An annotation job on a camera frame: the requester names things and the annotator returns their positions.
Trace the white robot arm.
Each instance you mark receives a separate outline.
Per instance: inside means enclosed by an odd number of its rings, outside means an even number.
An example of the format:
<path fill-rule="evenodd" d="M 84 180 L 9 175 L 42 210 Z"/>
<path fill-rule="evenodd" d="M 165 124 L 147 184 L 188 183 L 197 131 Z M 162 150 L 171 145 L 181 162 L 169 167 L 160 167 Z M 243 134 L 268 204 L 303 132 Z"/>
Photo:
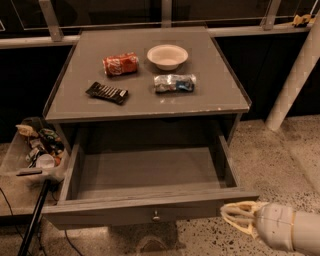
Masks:
<path fill-rule="evenodd" d="M 279 93 L 266 125 L 276 131 L 320 58 L 320 12 Z M 224 221 L 274 250 L 320 256 L 320 215 L 277 203 L 242 201 L 220 208 Z"/>

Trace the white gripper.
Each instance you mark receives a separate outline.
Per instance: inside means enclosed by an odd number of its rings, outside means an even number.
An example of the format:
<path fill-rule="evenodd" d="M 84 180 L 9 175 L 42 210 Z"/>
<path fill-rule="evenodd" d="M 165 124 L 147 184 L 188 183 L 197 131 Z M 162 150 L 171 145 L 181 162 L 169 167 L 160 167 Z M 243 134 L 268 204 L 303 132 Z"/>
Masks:
<path fill-rule="evenodd" d="M 293 227 L 296 212 L 292 207 L 276 203 L 242 201 L 225 204 L 221 207 L 221 215 L 224 221 L 253 239 L 259 235 L 262 241 L 274 250 L 294 250 Z"/>

